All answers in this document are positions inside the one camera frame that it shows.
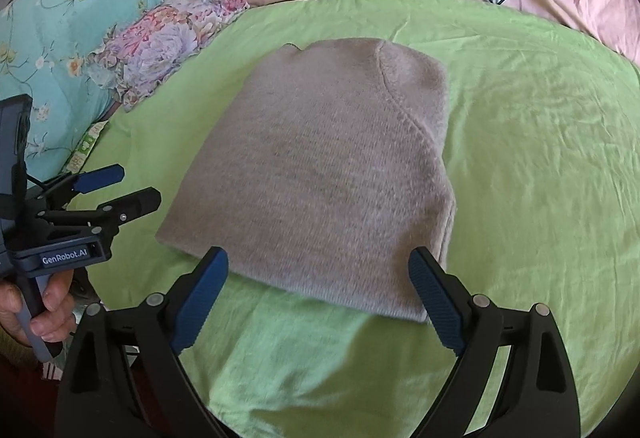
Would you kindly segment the left hand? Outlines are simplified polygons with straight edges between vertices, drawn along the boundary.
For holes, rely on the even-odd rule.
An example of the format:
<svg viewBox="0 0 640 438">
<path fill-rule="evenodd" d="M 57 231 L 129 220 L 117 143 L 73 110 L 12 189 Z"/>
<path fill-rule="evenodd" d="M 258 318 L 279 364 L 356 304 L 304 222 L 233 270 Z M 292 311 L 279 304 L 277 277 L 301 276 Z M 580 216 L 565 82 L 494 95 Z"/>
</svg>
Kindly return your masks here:
<svg viewBox="0 0 640 438">
<path fill-rule="evenodd" d="M 47 288 L 42 294 L 43 306 L 46 311 L 30 320 L 32 334 L 47 343 L 62 342 L 71 332 L 75 331 L 76 320 L 73 315 L 75 302 L 70 294 L 73 276 L 73 270 L 55 273 L 51 276 Z M 28 346 L 27 335 L 16 317 L 22 309 L 20 291 L 10 283 L 1 282 L 0 301 L 1 327 L 14 340 Z"/>
</svg>

